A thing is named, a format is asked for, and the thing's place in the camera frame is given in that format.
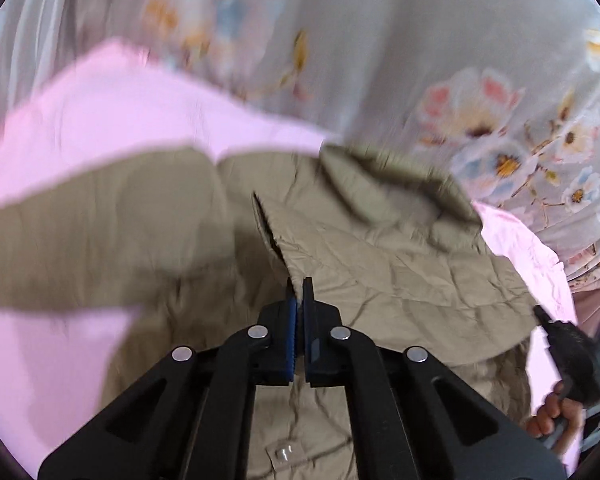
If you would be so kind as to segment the person's right hand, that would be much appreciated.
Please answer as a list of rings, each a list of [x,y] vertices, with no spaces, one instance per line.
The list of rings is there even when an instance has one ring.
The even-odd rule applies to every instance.
[[[560,395],[564,388],[563,382],[556,382],[553,391],[545,397],[543,404],[526,422],[527,434],[535,439],[554,434],[556,422],[560,416],[568,422],[562,436],[552,447],[552,451],[560,457],[566,454],[585,423],[583,405],[571,399],[563,399]]]

